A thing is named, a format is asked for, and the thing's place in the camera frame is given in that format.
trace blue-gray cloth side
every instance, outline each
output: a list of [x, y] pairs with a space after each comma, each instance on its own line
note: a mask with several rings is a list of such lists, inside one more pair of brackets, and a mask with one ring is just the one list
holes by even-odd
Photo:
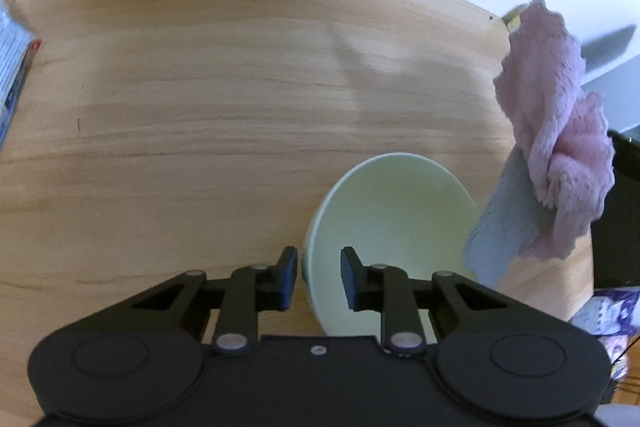
[[555, 210], [538, 202], [524, 154], [514, 148], [478, 224], [466, 240], [465, 266], [476, 273], [479, 283], [495, 287], [511, 259], [551, 227], [555, 216]]

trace white bowl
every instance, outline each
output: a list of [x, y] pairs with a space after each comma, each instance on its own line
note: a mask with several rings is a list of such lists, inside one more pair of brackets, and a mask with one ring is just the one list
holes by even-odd
[[[303, 277], [311, 306], [333, 336], [380, 336], [380, 314], [352, 312], [340, 277], [340, 250], [353, 247], [363, 264], [401, 267], [412, 279], [438, 270], [469, 278], [462, 249], [478, 219], [465, 187], [436, 162], [409, 153], [376, 156], [331, 189], [309, 226]], [[420, 312], [430, 343], [428, 312]]]

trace table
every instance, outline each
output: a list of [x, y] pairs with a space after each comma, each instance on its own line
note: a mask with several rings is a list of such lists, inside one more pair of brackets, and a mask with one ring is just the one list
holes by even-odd
[[[0, 154], [0, 424], [40, 409], [44, 335], [185, 269], [301, 245], [323, 195], [409, 151], [482, 207], [513, 146], [500, 17], [463, 0], [8, 0], [44, 40]], [[589, 243], [500, 287], [568, 318]], [[321, 330], [299, 282], [266, 333]]]

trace bowl rim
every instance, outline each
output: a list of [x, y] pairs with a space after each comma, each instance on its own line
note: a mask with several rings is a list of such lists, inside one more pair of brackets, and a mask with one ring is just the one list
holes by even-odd
[[322, 199], [322, 202], [320, 203], [320, 205], [318, 206], [318, 209], [315, 211], [313, 215], [312, 221], [308, 227], [307, 234], [305, 237], [303, 270], [305, 272], [304, 279], [305, 279], [306, 291], [309, 297], [308, 300], [309, 300], [311, 309], [313, 310], [314, 315], [318, 320], [318, 323], [320, 324], [322, 329], [325, 330], [325, 332], [328, 334], [333, 334], [333, 333], [331, 333], [330, 331], [326, 331], [325, 325], [322, 323], [321, 317], [319, 316], [318, 307], [316, 305], [316, 298], [317, 298], [317, 291], [318, 291], [316, 288], [317, 284], [314, 284], [314, 276], [313, 276], [314, 271], [310, 269], [311, 259], [314, 253], [316, 236], [318, 235], [318, 229], [320, 227], [320, 222], [322, 221], [322, 216], [324, 216], [326, 208], [329, 206], [329, 203], [331, 202], [334, 194], [340, 189], [340, 187], [345, 181], [347, 181], [357, 171], [369, 165], [370, 163], [374, 163], [376, 161], [382, 160], [384, 158], [389, 158], [389, 157], [414, 158], [417, 160], [424, 161], [434, 167], [437, 167], [441, 171], [444, 171], [444, 173], [447, 174], [447, 176], [454, 181], [454, 184], [457, 185], [458, 188], [462, 189], [462, 193], [466, 196], [466, 199], [470, 203], [470, 206], [473, 208], [473, 210], [476, 211], [476, 213], [478, 211], [478, 208], [476, 207], [476, 203], [471, 197], [471, 195], [469, 194], [468, 190], [466, 190], [465, 185], [463, 185], [462, 182], [451, 171], [449, 171], [449, 169], [439, 164], [435, 160], [427, 158], [426, 156], [422, 156], [422, 155], [410, 153], [410, 152], [388, 152], [388, 153], [372, 156], [371, 158], [367, 158], [363, 162], [358, 163], [357, 165], [349, 169], [347, 172], [345, 172], [345, 174], [343, 174], [342, 177], [337, 182], [335, 182], [334, 186], [331, 187], [331, 190], [329, 190], [329, 192], [327, 192], [327, 194]]

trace pink towel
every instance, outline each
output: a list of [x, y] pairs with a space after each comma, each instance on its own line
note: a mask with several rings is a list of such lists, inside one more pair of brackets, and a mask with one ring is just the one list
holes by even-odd
[[520, 14], [509, 42], [494, 80], [496, 98], [513, 124], [538, 201], [557, 209], [552, 229], [521, 254], [566, 258], [575, 239], [602, 215], [614, 183], [602, 100], [582, 91], [580, 45], [544, 0], [532, 0]]

